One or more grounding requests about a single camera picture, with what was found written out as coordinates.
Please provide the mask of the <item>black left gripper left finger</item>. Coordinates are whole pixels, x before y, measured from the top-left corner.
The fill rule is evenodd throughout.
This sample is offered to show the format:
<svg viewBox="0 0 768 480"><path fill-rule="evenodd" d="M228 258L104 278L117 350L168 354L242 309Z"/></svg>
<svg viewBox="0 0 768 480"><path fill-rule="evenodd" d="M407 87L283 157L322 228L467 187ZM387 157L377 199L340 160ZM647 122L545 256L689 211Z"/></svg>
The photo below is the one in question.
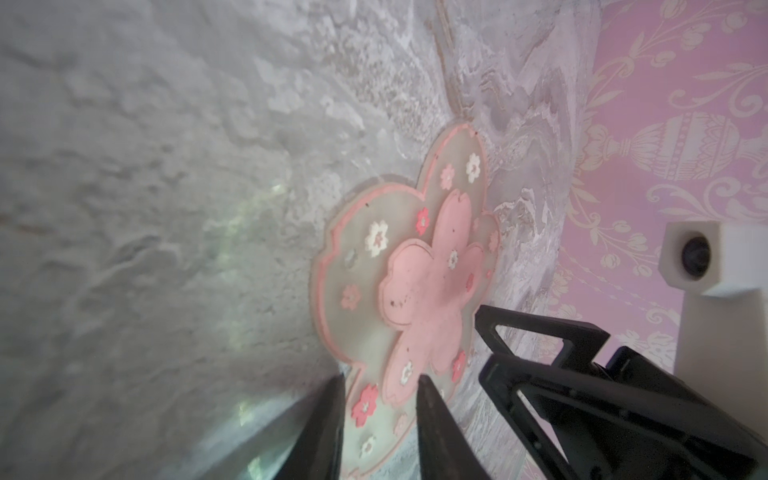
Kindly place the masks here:
<svg viewBox="0 0 768 480"><path fill-rule="evenodd" d="M276 480L340 478L345 394L343 374L326 384Z"/></svg>

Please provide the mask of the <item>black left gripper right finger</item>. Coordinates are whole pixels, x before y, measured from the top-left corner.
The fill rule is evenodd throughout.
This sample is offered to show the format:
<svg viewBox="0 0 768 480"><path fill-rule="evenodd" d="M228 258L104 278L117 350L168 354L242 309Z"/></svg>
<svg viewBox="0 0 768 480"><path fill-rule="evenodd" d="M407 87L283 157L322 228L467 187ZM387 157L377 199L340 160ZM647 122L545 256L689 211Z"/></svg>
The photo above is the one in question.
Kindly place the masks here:
<svg viewBox="0 0 768 480"><path fill-rule="evenodd" d="M422 479L490 479L427 375L418 380L416 420Z"/></svg>

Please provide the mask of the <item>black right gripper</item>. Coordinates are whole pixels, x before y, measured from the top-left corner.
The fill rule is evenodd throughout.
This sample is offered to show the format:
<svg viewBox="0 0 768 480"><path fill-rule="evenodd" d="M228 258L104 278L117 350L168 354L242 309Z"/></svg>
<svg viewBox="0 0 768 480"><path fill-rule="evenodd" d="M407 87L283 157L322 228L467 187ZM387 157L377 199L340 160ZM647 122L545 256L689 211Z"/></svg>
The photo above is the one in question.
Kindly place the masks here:
<svg viewBox="0 0 768 480"><path fill-rule="evenodd" d="M552 365L514 356L497 328L559 338ZM548 479L764 479L767 445L732 416L627 347L592 369L598 326L481 305L494 353L479 382Z"/></svg>

